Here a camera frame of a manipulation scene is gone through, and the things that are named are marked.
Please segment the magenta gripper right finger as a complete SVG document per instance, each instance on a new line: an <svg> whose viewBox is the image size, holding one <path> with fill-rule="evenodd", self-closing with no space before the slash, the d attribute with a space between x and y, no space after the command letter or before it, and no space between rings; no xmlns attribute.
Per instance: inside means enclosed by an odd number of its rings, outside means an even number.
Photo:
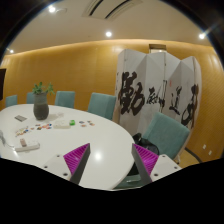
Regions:
<svg viewBox="0 0 224 224"><path fill-rule="evenodd" d="M166 154L157 155L137 144L132 145L132 156L143 183L155 182L181 169Z"/></svg>

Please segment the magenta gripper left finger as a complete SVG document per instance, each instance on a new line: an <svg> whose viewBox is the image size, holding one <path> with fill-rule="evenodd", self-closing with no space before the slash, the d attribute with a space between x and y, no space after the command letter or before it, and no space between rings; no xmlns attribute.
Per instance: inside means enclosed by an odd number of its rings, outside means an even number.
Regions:
<svg viewBox="0 0 224 224"><path fill-rule="evenodd" d="M89 156L90 144L87 143L65 155L53 156L42 168L74 184L79 184Z"/></svg>

